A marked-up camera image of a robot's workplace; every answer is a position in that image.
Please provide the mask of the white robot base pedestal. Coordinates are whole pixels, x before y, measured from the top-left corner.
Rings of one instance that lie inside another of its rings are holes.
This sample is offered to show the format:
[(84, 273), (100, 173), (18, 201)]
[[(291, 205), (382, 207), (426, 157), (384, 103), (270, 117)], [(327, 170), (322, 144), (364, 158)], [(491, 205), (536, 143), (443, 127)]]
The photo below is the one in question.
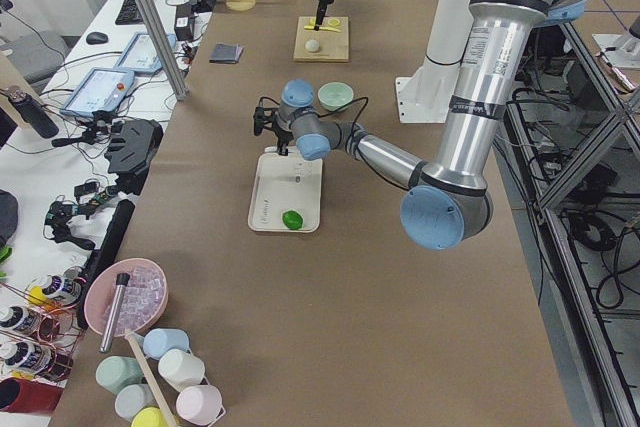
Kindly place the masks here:
[(421, 67), (396, 79), (399, 120), (405, 124), (445, 121), (473, 24), (470, 0), (438, 0)]

